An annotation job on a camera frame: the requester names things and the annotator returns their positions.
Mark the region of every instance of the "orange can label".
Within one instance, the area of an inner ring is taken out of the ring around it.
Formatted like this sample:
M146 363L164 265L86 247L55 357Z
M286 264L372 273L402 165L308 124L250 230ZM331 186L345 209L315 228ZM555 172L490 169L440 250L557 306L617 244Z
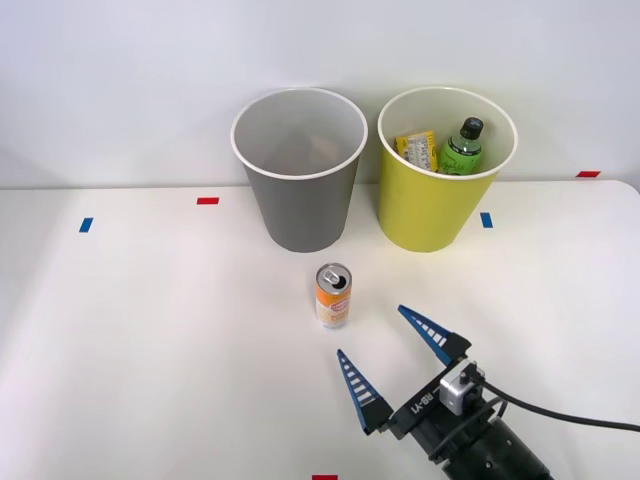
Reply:
M316 313L325 327L335 328L342 325L349 315L351 287L342 293L332 295L316 285Z

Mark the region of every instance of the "white table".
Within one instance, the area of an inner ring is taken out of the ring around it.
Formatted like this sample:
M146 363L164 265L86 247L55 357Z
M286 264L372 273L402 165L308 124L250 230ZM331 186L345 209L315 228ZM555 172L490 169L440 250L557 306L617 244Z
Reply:
M0 192L0 478L444 478L411 437L365 437L338 368L340 347L395 408L441 370L399 303L513 395L640 422L635 190L498 183L434 254L387 240L375 194L356 187L334 246L294 254L248 188ZM328 261L354 275L337 331L314 316ZM637 434L505 419L558 480L638 477Z

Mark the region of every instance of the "bin rim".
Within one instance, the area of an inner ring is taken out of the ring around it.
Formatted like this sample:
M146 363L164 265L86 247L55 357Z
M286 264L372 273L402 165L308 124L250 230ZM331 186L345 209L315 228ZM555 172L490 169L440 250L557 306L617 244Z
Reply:
M384 117L384 114L386 113L387 109L398 99L404 97L405 95L410 95L412 93L415 92L419 92L422 90L452 90L452 91L456 91L456 92L461 92L461 93L465 93L467 95L471 95L472 97L476 97L479 98L480 100L488 103L489 105L491 105L493 108L495 108L496 110L498 110L509 122L509 125L511 126L511 131L513 132L513 148L511 149L511 153L509 153L509 156L507 157L507 159L502 162L500 165L498 165L497 167L492 168L491 170L487 170L486 172L481 172L481 173L476 173L474 175L445 175L442 173L436 173L436 172L430 172L428 170L424 170L420 167L417 167L409 162L407 162L404 158L402 158L400 155L398 155L398 153L395 151L394 148L392 148L389 145L389 142L387 142L387 139L385 138L385 136L382 133L382 118ZM395 158L396 160L398 160L400 163L403 163L404 165L406 165L407 167L411 168L412 170L415 170L418 173L421 173L423 175L426 175L428 177L434 177L434 178L441 178L444 180L451 180L454 182L464 182L464 181L468 181L468 180L476 180L478 178L483 178L483 177L488 177L491 175L494 175L496 173L498 173L507 163L509 163L511 161L511 159L513 158L514 154L516 153L516 150L518 149L518 129L516 128L515 123L513 123L513 120L511 119L511 117L509 116L509 114L507 112L504 111L504 109L502 107L500 107L500 105L498 105L497 103L489 100L486 97L483 97L480 94L477 94L475 92L471 92L469 90L465 90L464 88L458 88L458 87L447 87L444 85L433 85L433 86L427 86L427 87L418 87L418 88L413 88L411 90L407 90L406 92L402 92L398 95L396 95L395 97L393 97L391 100L389 100L385 106L382 108L382 110L380 111L380 115L378 116L378 137L380 137L380 141L382 142L382 146L384 148L387 149L387 151L393 156L393 158Z
M247 110L249 110L258 102L261 102L265 98L272 97L274 95L278 95L285 92L291 92L291 91L311 91L311 92L325 93L342 100L343 102L345 102L347 105L349 105L351 108L355 110L355 112L360 117L360 120L362 121L364 134L362 136L362 141L360 142L360 145L358 146L356 151L353 153L353 155L351 155L348 159L336 165L335 167L332 167L328 170L323 170L317 173L310 173L307 175L282 175L280 173L270 172L268 170L264 170L260 167L257 167L256 165L251 163L249 160L244 158L244 156L240 153L238 146L236 145L236 139L235 139L236 128L242 116L247 112ZM367 124L367 119L362 113L362 110L360 110L360 108L354 102L349 100L347 97L340 95L339 93L332 92L331 90L326 90L324 88L316 88L316 87L288 87L288 88L280 88L278 90L272 90L249 102L249 104L247 104L242 110L240 110L240 113L238 113L238 115L234 119L233 124L231 126L231 147L233 148L234 153L240 159L240 161L244 163L245 166L249 167L251 170L261 175L265 175L271 178L277 178L279 180L312 180L314 178L326 177L328 175L331 175L332 173L342 170L343 168L351 164L354 160L356 160L360 156L360 154L362 153L362 150L364 150L364 147L367 144L368 137L369 137L369 125Z

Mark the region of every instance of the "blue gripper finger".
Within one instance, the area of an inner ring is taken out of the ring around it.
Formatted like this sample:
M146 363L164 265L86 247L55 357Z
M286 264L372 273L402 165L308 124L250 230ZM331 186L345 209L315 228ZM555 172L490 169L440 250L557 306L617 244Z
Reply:
M391 406L364 378L342 350L338 350L338 361L364 433L369 435L383 428L393 414Z
M445 366L449 366L454 360L466 356L467 349L471 346L471 342L466 338L450 332L433 320L429 320L404 305L400 305L398 311L427 342L427 345Z

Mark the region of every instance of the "pull tab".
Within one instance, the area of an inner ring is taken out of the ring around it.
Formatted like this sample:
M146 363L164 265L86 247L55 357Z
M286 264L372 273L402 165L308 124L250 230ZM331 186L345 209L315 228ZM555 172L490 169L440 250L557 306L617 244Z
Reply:
M340 277L331 270L325 270L322 274L322 278L324 278L331 285L337 285L338 283L340 283Z

